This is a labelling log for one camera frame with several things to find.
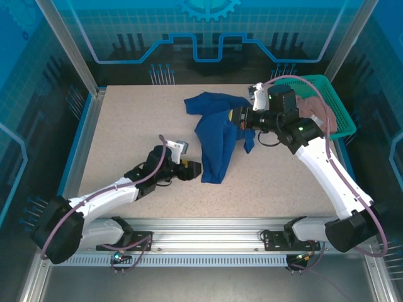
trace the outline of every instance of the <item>plastic basket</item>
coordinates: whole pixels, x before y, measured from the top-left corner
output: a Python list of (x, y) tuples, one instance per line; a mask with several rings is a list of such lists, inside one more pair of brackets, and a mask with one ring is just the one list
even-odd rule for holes
[[(330, 139), (337, 140), (338, 138), (345, 137), (346, 135), (354, 134), (355, 131), (357, 131), (357, 128), (341, 102), (338, 94), (335, 92), (332, 84), (329, 82), (329, 79), (321, 74), (308, 76), (305, 75), (303, 78), (313, 83), (313, 85), (322, 94), (325, 102), (330, 106), (330, 108), (332, 108), (334, 115), (336, 116), (338, 131), (333, 133), (330, 136)], [(276, 81), (275, 84), (289, 85), (295, 91), (295, 94), (298, 94), (303, 98), (316, 95), (311, 87), (297, 79), (281, 79)]]

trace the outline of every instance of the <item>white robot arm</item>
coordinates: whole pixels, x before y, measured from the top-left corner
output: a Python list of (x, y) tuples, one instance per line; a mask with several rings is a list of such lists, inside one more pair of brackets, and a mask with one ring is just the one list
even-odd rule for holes
[(295, 92), (291, 87), (272, 86), (268, 89), (267, 100), (262, 83), (258, 83), (249, 88), (249, 95), (254, 106), (232, 110), (231, 121), (241, 129), (275, 132), (279, 141), (315, 175), (336, 210), (335, 218), (300, 217), (291, 221), (291, 230), (285, 227), (285, 232), (289, 232), (287, 237), (290, 240), (330, 242), (339, 251), (346, 252), (375, 235), (377, 228), (373, 220), (348, 186), (354, 188), (375, 215), (383, 213), (382, 205), (373, 203), (331, 151), (328, 157), (324, 134), (313, 120), (299, 117)]
[[(181, 159), (181, 155), (186, 153), (187, 143), (166, 141), (166, 147), (160, 168), (158, 163), (163, 155), (161, 145), (149, 153), (143, 164), (134, 167), (117, 182), (103, 189), (69, 200), (61, 196), (50, 200), (31, 231), (33, 241), (41, 249), (49, 241), (49, 245), (45, 247), (46, 255), (54, 264), (67, 260), (78, 248), (103, 244), (125, 247), (128, 243), (138, 241), (138, 238), (132, 238), (135, 236), (132, 228), (120, 217), (107, 221), (95, 219), (118, 206), (143, 198), (153, 192), (159, 182), (171, 182), (174, 177), (187, 181), (201, 174), (201, 163)], [(52, 235), (58, 222), (74, 208), (76, 210)]]

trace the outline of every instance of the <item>beige work surface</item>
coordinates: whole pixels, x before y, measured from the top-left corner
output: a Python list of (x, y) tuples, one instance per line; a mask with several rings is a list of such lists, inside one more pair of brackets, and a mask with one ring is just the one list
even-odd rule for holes
[[(184, 159), (201, 161), (194, 129), (200, 116), (186, 114), (183, 100), (221, 92), (247, 98), (247, 85), (108, 86), (79, 195), (105, 187), (146, 160), (166, 140), (189, 143)], [(266, 143), (276, 137), (265, 135)], [(255, 141), (250, 154), (237, 143), (222, 184), (173, 180), (148, 196), (114, 209), (124, 218), (241, 218), (332, 216), (332, 204), (308, 168), (279, 145)]]

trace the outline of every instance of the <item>aluminum frame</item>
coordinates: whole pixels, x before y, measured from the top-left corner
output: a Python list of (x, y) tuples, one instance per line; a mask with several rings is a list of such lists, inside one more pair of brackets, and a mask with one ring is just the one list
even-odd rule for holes
[(70, 58), (79, 77), (91, 95), (98, 95), (98, 85), (81, 55), (76, 43), (67, 29), (59, 11), (52, 0), (35, 0), (62, 45), (67, 56)]
[(336, 74), (339, 72), (339, 69), (344, 63), (344, 60), (346, 60), (346, 57), (350, 53), (350, 50), (353, 48), (355, 42), (358, 39), (358, 36), (363, 30), (368, 19), (370, 18), (378, 1), (379, 0), (364, 0), (361, 4), (324, 73), (329, 81), (332, 82)]

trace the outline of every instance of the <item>purple cable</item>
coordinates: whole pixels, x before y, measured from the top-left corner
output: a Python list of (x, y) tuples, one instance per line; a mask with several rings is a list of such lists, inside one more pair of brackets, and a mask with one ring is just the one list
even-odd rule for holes
[[(298, 269), (301, 269), (302, 272), (306, 272), (310, 269), (310, 267), (308, 269), (303, 269), (303, 266), (299, 266), (298, 264), (291, 264), (291, 266), (294, 266)], [(331, 286), (334, 287), (334, 289), (336, 291), (338, 291), (342, 296), (344, 296), (348, 301), (353, 302), (353, 299), (351, 299), (339, 286), (336, 285), (336, 283), (334, 283), (333, 281), (331, 281), (328, 277), (326, 277), (325, 275), (322, 275), (321, 273), (311, 270), (311, 273), (318, 275), (319, 277), (325, 279)]]
[[(138, 244), (144, 242), (144, 240), (146, 240), (147, 243), (145, 244), (145, 246), (144, 246), (144, 248), (143, 248), (143, 251), (141, 251), (141, 254), (139, 255), (139, 258), (137, 258), (137, 260), (136, 260), (136, 261), (132, 264), (132, 266), (130, 266), (128, 269), (122, 269), (122, 274), (124, 274), (125, 272), (128, 272), (128, 271), (131, 271), (132, 269), (134, 269), (134, 268), (137, 266), (137, 264), (139, 264), (141, 258), (143, 258), (144, 252), (145, 252), (145, 250), (147, 249), (148, 244), (149, 244), (150, 241), (151, 241), (151, 238), (150, 238), (150, 236), (147, 236), (147, 237), (143, 238), (142, 240), (139, 240), (138, 242), (133, 243), (132, 245), (129, 245), (129, 246), (126, 247), (126, 249), (129, 249), (130, 246), (138, 245)], [(117, 269), (115, 268), (115, 266), (113, 265), (113, 259), (111, 260), (111, 268), (115, 271), (115, 274), (118, 272), (118, 270), (117, 270)]]
[(371, 208), (363, 201), (363, 199), (361, 198), (361, 196), (355, 191), (355, 189), (352, 187), (352, 185), (347, 181), (347, 179), (343, 176), (343, 174), (340, 172), (340, 170), (337, 168), (336, 164), (333, 162), (333, 160), (330, 158), (331, 154), (330, 154), (330, 118), (329, 118), (329, 113), (326, 110), (326, 102), (322, 96), (322, 94), (319, 92), (319, 90), (308, 80), (304, 79), (303, 77), (299, 77), (297, 75), (282, 75), (280, 77), (275, 77), (274, 79), (271, 79), (267, 82), (264, 82), (262, 84), (262, 86), (267, 86), (268, 84), (272, 84), (277, 80), (280, 79), (297, 79), (300, 80), (306, 84), (308, 84), (308, 86), (310, 86), (315, 93), (317, 94), (317, 96), (319, 97), (319, 99), (322, 102), (322, 105), (324, 107), (325, 110), (325, 114), (326, 114), (326, 126), (327, 126), (327, 130), (326, 130), (326, 138), (325, 138), (325, 142), (326, 142), (326, 155), (327, 155), (327, 159), (329, 160), (330, 164), (332, 165), (333, 169), (336, 171), (337, 175), (340, 177), (340, 179), (345, 183), (345, 185), (348, 187), (348, 189), (353, 193), (354, 197), (363, 205), (364, 209), (366, 209), (366, 211), (368, 212), (368, 214), (371, 216), (374, 224), (377, 226), (377, 229), (379, 231), (380, 237), (382, 239), (382, 244), (383, 244), (383, 250), (379, 253), (379, 254), (373, 254), (371, 252), (368, 252), (366, 250), (363, 250), (359, 247), (355, 247), (355, 249), (367, 256), (370, 257), (385, 257), (385, 255), (388, 252), (388, 243), (387, 243), (387, 239), (386, 239), (386, 234), (382, 228), (382, 225), (380, 224), (378, 218), (375, 216), (374, 212), (371, 210)]
[(159, 139), (162, 141), (162, 154), (161, 154), (161, 158), (159, 159), (159, 162), (157, 164), (157, 167), (154, 169), (154, 171), (152, 171), (148, 176), (145, 176), (142, 179), (139, 179), (138, 181), (134, 181), (134, 182), (129, 182), (127, 184), (119, 184), (117, 186), (112, 186), (112, 187), (106, 187), (92, 195), (90, 195), (87, 199), (81, 201), (79, 204), (77, 204), (75, 207), (73, 207), (73, 209), (71, 209), (70, 211), (67, 212), (66, 215), (64, 215), (62, 217), (62, 219), (60, 219), (60, 221), (56, 224), (56, 226), (54, 227), (54, 229), (50, 232), (50, 235), (48, 237), (48, 239), (46, 239), (45, 244), (42, 247), (42, 252), (40, 254), (40, 257), (42, 260), (47, 260), (48, 258), (46, 257), (46, 251), (49, 247), (50, 242), (52, 241), (53, 237), (55, 236), (56, 232), (59, 230), (59, 228), (62, 226), (62, 224), (68, 219), (68, 217), (70, 217), (77, 209), (79, 209), (80, 207), (84, 206), (86, 204), (86, 202), (90, 202), (92, 199), (94, 199), (95, 197), (106, 193), (108, 191), (112, 191), (112, 190), (116, 190), (116, 189), (120, 189), (122, 187), (130, 187), (133, 186), (135, 184), (141, 184), (142, 182), (145, 182), (147, 180), (149, 180), (152, 176), (154, 176), (154, 174), (156, 174), (159, 170), (159, 168), (161, 167), (162, 163), (164, 162), (165, 159), (165, 153), (166, 153), (166, 141), (165, 138), (160, 134)]
[(150, 235), (146, 236), (142, 240), (139, 240), (138, 242), (132, 243), (132, 244), (126, 246), (126, 247), (112, 247), (111, 245), (108, 245), (108, 244), (101, 244), (101, 246), (106, 248), (106, 249), (110, 249), (110, 250), (117, 250), (117, 251), (119, 251), (119, 250), (128, 250), (128, 249), (131, 249), (132, 247), (136, 247), (139, 244), (142, 244), (146, 240), (148, 240), (148, 241), (150, 240)]
[(304, 268), (304, 272), (309, 272), (311, 269), (313, 269), (315, 266), (317, 266), (318, 263), (322, 260), (322, 257), (324, 254), (325, 254), (325, 243), (323, 242), (321, 252), (319, 253), (317, 260), (310, 267)]

